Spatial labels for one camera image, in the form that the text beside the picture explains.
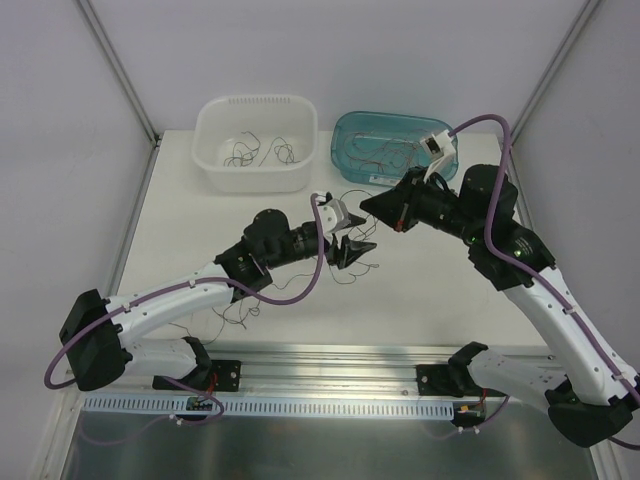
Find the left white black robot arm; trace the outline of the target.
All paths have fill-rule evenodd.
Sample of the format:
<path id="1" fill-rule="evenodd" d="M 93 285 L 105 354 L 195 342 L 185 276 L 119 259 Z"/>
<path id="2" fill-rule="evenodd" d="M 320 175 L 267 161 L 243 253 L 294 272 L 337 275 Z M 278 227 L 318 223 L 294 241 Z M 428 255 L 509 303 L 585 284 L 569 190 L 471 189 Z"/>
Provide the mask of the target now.
<path id="1" fill-rule="evenodd" d="M 59 334 L 78 389 L 98 390 L 127 375 L 152 377 L 156 390 L 209 388 L 213 362 L 198 338 L 152 339 L 150 333 L 255 295 L 271 285 L 276 268 L 314 258 L 345 269 L 375 249 L 373 242 L 336 236 L 364 224 L 363 218 L 329 206 L 319 215 L 291 228 L 282 211 L 263 210 L 235 245 L 180 280 L 127 296 L 79 295 Z"/>

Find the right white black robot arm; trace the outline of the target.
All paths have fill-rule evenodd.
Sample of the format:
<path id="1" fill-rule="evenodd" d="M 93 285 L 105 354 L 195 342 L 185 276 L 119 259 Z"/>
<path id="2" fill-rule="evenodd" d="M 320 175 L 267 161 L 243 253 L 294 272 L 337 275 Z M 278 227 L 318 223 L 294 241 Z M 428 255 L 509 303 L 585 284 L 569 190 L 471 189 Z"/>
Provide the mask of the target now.
<path id="1" fill-rule="evenodd" d="M 459 192 L 439 174 L 412 168 L 360 207 L 396 232 L 424 223 L 462 240 L 474 268 L 528 318 L 562 367 L 535 368 L 471 342 L 428 371 L 428 387 L 453 397 L 482 389 L 515 397 L 547 414 L 566 439 L 588 448 L 631 422 L 639 408 L 639 374 L 588 319 L 576 318 L 577 305 L 556 298 L 568 287 L 541 239 L 515 220 L 517 197 L 496 166 L 470 167 Z"/>

